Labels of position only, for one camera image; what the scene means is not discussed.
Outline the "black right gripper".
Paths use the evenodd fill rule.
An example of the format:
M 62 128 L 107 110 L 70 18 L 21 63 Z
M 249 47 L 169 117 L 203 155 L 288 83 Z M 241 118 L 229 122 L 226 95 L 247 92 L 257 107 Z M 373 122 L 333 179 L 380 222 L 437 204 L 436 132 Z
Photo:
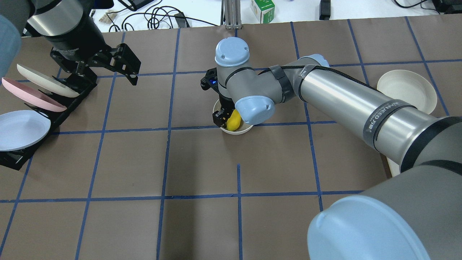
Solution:
M 231 98 L 221 94 L 218 89 L 219 86 L 217 69 L 208 69 L 205 76 L 201 79 L 201 88 L 204 91 L 211 88 L 218 94 L 218 99 L 221 102 L 221 109 L 212 114 L 213 123 L 220 128 L 226 128 L 231 113 L 235 109 L 235 105 Z

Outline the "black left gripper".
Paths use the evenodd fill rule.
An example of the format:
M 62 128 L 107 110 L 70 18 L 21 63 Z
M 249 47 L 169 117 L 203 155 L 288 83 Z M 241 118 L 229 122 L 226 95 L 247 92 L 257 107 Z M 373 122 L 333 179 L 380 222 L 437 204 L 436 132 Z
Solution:
M 115 48 L 107 45 L 88 58 L 75 57 L 74 60 L 70 60 L 55 49 L 51 50 L 50 56 L 63 71 L 70 74 L 85 76 L 86 69 L 104 68 L 124 75 L 133 86 L 138 82 L 141 61 L 125 43 L 120 43 Z

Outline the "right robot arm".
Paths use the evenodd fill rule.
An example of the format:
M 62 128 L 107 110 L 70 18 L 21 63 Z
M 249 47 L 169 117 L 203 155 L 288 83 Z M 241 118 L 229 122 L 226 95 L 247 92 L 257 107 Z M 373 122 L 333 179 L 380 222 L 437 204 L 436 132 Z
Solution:
M 317 214 L 307 233 L 312 260 L 460 260 L 462 237 L 461 118 L 437 118 L 304 56 L 256 74 L 249 46 L 237 37 L 215 49 L 216 67 L 201 79 L 222 109 L 258 125 L 275 106 L 298 97 L 400 166 L 400 174 Z

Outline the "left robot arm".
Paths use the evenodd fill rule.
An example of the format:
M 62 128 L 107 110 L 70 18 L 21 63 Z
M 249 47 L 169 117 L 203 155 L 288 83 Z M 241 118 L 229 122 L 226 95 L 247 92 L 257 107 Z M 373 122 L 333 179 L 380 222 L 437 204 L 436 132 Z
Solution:
M 67 73 L 87 77 L 92 68 L 124 75 L 135 86 L 141 61 L 125 43 L 107 45 L 79 0 L 2 0 L 1 76 L 5 76 L 21 48 L 21 35 L 30 25 L 52 46 L 51 56 Z

